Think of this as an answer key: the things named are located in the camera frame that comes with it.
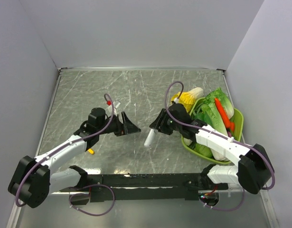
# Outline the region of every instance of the white wall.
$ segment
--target white wall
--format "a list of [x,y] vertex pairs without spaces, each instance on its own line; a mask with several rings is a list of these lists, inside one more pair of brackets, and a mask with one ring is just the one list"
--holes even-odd
[[14,203],[7,191],[20,158],[34,156],[57,69],[18,0],[0,0],[0,228]]
[[226,71],[248,143],[275,168],[270,191],[281,227],[292,227],[292,0],[265,0]]
[[226,69],[263,0],[20,0],[57,67]]

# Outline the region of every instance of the white cable clip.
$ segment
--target white cable clip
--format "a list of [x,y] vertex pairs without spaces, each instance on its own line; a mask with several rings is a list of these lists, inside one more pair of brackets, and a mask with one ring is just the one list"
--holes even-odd
[[174,98],[174,103],[176,103],[176,104],[178,104],[179,103],[179,99],[176,97],[176,98]]
[[234,137],[228,138],[228,142],[233,143]]
[[215,130],[212,130],[212,131],[209,132],[208,138],[210,137],[212,132],[215,132]]

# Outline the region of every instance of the carrot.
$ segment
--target carrot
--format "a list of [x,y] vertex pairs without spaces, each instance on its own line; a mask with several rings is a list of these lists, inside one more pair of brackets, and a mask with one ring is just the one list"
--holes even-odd
[[215,98],[214,100],[215,100],[215,103],[216,103],[217,110],[218,110],[218,112],[220,113],[220,115],[222,117],[222,120],[223,120],[223,123],[225,125],[225,128],[228,128],[232,132],[234,132],[234,130],[235,130],[235,123],[234,122],[231,122],[228,119],[228,116],[227,116],[227,114],[226,114],[223,106],[221,105],[221,102],[219,101],[219,99]]

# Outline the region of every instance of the robotic arm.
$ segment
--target robotic arm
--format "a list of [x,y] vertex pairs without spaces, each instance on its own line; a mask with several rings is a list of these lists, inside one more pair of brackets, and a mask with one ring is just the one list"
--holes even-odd
[[[80,128],[64,143],[35,158],[25,156],[19,161],[9,184],[8,191],[16,195],[19,185],[27,173],[38,162],[44,160],[28,176],[19,193],[19,199],[31,208],[39,206],[52,192],[73,186],[84,187],[87,179],[87,172],[77,166],[71,166],[65,171],[56,172],[66,161],[87,151],[99,141],[100,134],[114,133],[116,136],[127,135],[140,132],[140,128],[135,126],[127,117],[125,112],[121,112],[122,122],[118,115],[106,118],[106,112],[102,108],[94,108]],[[91,136],[103,129],[112,118],[109,126],[96,136]]]
[[267,153],[261,145],[256,144],[250,149],[251,146],[249,145],[246,147],[234,143],[233,138],[215,131],[205,122],[192,120],[182,104],[173,103],[168,111],[175,119],[190,126],[177,123],[163,108],[156,120],[150,124],[151,132],[145,146],[151,144],[156,132],[171,135],[173,131],[178,131],[184,138],[215,150],[234,164],[232,166],[211,164],[206,167],[202,174],[206,175],[214,184],[237,184],[241,185],[246,191],[257,194],[271,178],[271,172],[263,159],[252,150],[252,148],[258,150],[272,168]]

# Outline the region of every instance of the green bowl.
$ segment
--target green bowl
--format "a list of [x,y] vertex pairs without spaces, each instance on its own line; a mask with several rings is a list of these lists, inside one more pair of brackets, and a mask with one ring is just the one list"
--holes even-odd
[[[204,99],[205,99],[204,97],[201,97],[201,98],[199,98],[195,102],[194,106],[192,107],[192,109],[190,111],[190,116],[192,118],[194,118],[194,116],[195,116],[195,111],[196,111],[195,108],[199,104],[201,104]],[[233,135],[232,136],[234,137],[235,140],[240,141],[241,140],[241,137],[242,137],[244,117],[243,117],[243,114],[239,110],[237,110],[236,108],[234,108],[234,110],[235,110],[235,114],[231,118],[231,121],[235,123],[235,132],[233,132]],[[204,155],[198,153],[197,151],[194,151],[193,149],[191,149],[191,148],[189,148],[188,146],[185,145],[183,136],[181,138],[181,141],[182,141],[183,146],[188,151],[190,151],[191,153],[193,153],[193,154],[195,154],[195,155],[197,155],[197,156],[199,156],[199,157],[201,157],[203,159],[206,159],[206,160],[211,161],[211,162],[214,162],[214,163],[222,164],[222,165],[227,165],[227,164],[230,164],[231,163],[231,161],[217,161],[217,160],[215,160],[213,158],[205,157]]]

